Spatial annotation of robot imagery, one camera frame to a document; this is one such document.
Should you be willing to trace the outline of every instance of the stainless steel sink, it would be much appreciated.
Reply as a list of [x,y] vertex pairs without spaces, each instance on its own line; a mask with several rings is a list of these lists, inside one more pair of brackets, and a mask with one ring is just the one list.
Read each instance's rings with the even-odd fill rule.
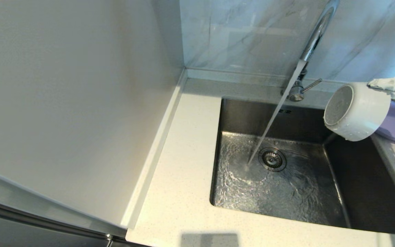
[[276,105],[222,101],[214,206],[323,225],[395,233],[395,184],[371,139],[349,142],[323,110],[283,106],[250,167]]

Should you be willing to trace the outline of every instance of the drain strainer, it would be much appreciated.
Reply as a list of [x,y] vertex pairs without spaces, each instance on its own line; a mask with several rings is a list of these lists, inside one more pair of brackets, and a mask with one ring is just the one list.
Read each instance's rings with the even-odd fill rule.
[[276,148],[269,147],[260,150],[259,161],[263,167],[272,172],[279,172],[286,167],[286,158]]

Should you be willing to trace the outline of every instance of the running water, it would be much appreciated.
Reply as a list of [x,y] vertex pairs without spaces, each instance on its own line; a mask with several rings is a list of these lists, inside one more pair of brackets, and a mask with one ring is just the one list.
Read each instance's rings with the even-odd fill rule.
[[297,67],[295,68],[295,71],[289,81],[289,84],[287,85],[286,90],[284,91],[283,95],[281,96],[281,100],[278,103],[277,107],[275,108],[274,113],[272,114],[271,119],[269,120],[268,126],[265,129],[265,132],[263,132],[262,137],[259,140],[259,143],[257,144],[257,146],[254,149],[254,152],[252,153],[251,158],[249,158],[248,164],[246,165],[246,168],[248,169],[249,166],[251,165],[252,160],[254,159],[255,154],[257,153],[257,151],[260,148],[260,145],[263,142],[263,139],[265,139],[266,134],[268,133],[269,128],[271,128],[272,122],[274,122],[275,117],[278,114],[278,111],[280,110],[281,106],[283,105],[284,101],[286,100],[287,95],[289,94],[290,89],[292,88],[292,86],[294,85],[295,81],[298,78],[298,75],[301,73],[301,70],[304,68],[304,66],[306,65],[306,61],[304,60],[299,60]]

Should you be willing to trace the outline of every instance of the white cup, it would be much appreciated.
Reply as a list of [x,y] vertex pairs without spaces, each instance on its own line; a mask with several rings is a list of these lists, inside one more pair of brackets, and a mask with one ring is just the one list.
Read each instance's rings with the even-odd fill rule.
[[367,83],[352,82],[340,87],[324,111],[326,127],[357,142],[374,133],[387,116],[391,97],[370,89]]

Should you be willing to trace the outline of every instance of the quartz countertop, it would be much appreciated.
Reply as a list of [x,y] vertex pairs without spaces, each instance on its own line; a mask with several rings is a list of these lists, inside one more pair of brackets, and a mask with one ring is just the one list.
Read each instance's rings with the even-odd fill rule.
[[[218,208],[210,204],[222,97],[276,103],[280,88],[188,79],[136,226],[126,239],[151,247],[395,247],[395,235]],[[324,108],[330,92],[299,103]],[[395,174],[395,144],[373,137]]]

